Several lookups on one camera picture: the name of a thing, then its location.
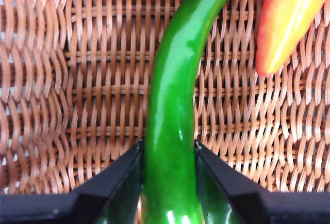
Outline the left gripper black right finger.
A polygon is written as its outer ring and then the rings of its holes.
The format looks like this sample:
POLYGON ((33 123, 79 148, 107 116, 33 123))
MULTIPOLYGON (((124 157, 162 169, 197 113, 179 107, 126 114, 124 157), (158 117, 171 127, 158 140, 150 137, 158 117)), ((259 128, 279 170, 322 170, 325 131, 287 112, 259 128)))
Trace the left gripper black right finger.
POLYGON ((195 143, 206 223, 329 223, 329 193, 272 193, 195 143))

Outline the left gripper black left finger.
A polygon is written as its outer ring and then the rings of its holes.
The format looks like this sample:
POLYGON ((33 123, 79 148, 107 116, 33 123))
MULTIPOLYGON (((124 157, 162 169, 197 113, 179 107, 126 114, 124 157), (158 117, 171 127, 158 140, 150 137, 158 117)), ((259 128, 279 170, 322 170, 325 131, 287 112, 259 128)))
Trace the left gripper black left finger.
POLYGON ((143 145, 67 194, 1 196, 1 223, 134 223, 143 145))

